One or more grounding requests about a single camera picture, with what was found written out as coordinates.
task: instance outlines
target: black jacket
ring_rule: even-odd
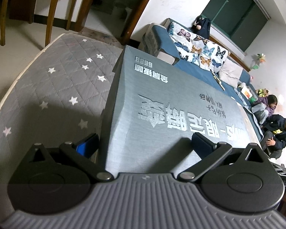
[[[275,150],[282,150],[286,146],[286,119],[279,114],[274,114],[268,117],[264,123],[264,130],[266,131],[276,131],[280,129],[282,133],[275,134],[273,138],[275,140],[274,148]]]

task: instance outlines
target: black backpack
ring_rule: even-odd
[[[202,18],[202,16],[198,16],[191,27],[193,33],[205,38],[210,38],[210,27],[211,27],[211,20],[209,18]]]

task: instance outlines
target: wooden door frame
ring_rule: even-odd
[[[75,23],[74,30],[79,32],[83,29],[85,26],[87,16],[91,7],[93,0],[83,0],[82,4],[80,6],[80,10],[78,13],[78,17]],[[146,8],[147,3],[149,0],[141,0],[138,6],[132,10],[129,19],[124,27],[124,30],[121,34],[121,38],[119,41],[121,42],[122,45],[125,45],[129,42],[130,36],[132,35],[144,9]]]

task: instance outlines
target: girl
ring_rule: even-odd
[[[269,95],[266,97],[260,97],[256,102],[252,104],[252,113],[254,113],[258,122],[262,125],[267,117],[273,115],[278,99],[275,95]]]

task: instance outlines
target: blue sofa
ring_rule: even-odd
[[[234,89],[232,86],[226,84],[225,82],[222,82],[222,85],[225,88],[225,90],[223,90],[218,85],[218,83],[216,82],[210,71],[206,71],[204,69],[201,69],[199,66],[194,65],[184,59],[180,59],[178,50],[176,49],[174,42],[172,41],[172,39],[168,34],[168,28],[171,22],[176,22],[176,21],[168,19],[168,22],[165,23],[164,26],[152,25],[151,29],[148,30],[146,34],[143,35],[139,49],[153,56],[157,56],[157,53],[159,52],[173,56],[175,60],[174,63],[172,64],[176,68],[209,84],[210,86],[214,87],[215,89],[224,93],[225,95],[233,97],[239,104],[241,104],[244,107],[249,117],[249,120],[253,125],[255,133],[258,136],[258,139],[261,140],[263,138],[262,131],[258,125],[255,116],[251,113],[251,106],[248,99],[240,92],[240,89]],[[241,82],[246,83],[247,86],[249,86],[253,91],[255,91],[255,88],[250,84],[250,74],[246,70],[243,69],[243,72],[239,80]]]

